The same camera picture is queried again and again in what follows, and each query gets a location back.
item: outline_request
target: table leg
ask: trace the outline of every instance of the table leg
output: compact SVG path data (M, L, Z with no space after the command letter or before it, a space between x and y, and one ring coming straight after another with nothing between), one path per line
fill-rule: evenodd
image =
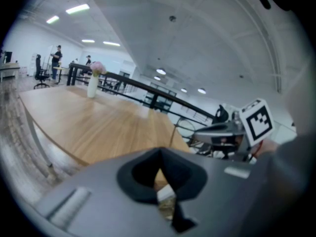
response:
M57 83L57 84L60 83L60 76L61 76L61 70L60 70L60 72L59 72L59 80L58 80L58 83Z
M15 81L16 81L16 91L19 91L19 71L18 70L14 72L14 76L15 76Z
M25 113L26 113L26 119L28 121L29 128L31 130L31 134L32 134L32 137L33 137L33 139L35 141L35 144L36 144L37 148L39 149L39 152L40 152L41 156L44 158L44 161L47 164L47 166L51 167L53 164L48 159L43 147L40 144L40 140L39 140L38 135L36 134L36 131L35 131L35 128L34 128L33 119L31 117L31 115L29 114L28 110L25 109Z

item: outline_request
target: floor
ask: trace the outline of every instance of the floor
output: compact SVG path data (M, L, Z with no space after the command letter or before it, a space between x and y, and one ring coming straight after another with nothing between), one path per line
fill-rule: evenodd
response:
M66 79L66 76L62 77L63 84ZM20 78L19 92L33 90L38 82L34 77ZM14 78L4 78L0 83L0 164L12 191L28 204L34 205L50 189L76 174L83 166L52 144L35 125L39 140L53 166L49 168L44 163L31 136L15 87ZM173 205L174 198L159 205L164 217L172 216Z

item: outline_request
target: pink flower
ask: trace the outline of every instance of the pink flower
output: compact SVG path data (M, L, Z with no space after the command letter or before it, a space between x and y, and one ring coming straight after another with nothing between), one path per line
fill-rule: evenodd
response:
M103 66L103 64L99 61L96 61L90 65L90 69L92 70L93 75L99 76L99 74L105 74L107 70Z

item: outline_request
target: chair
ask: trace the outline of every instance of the chair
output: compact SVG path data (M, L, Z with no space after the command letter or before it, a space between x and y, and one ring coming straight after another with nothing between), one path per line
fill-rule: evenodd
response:
M41 67L40 67L40 55L38 54L37 55L37 57L36 57L36 73L35 73L35 80L39 80L40 81L40 83L38 83L38 84L36 84L35 86L34 86L34 89L35 89L35 87L37 87L37 86L45 86L45 88L46 87L49 87L49 85L48 84L46 84L46 83L44 83L43 81L45 81L45 80L48 80L48 78L49 78L49 75L48 74L46 74L46 69L41 69Z

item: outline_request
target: person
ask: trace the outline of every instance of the person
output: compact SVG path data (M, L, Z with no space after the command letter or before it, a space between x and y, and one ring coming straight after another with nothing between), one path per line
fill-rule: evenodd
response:
M91 64L91 56L88 55L87 58L88 58L88 60L87 60L87 63L85 65L86 66L90 66L90 64Z
M3 45L1 44L1 49L0 49L0 58L2 57L2 55L5 53L5 51L2 50Z
M58 67L58 62L61 59L61 45L57 46L57 52L55 54L50 54L50 56L52 56L52 60L51 60L51 67L52 67L52 71L53 71L53 80L56 80L56 75L57 75L57 69L55 69L54 67Z

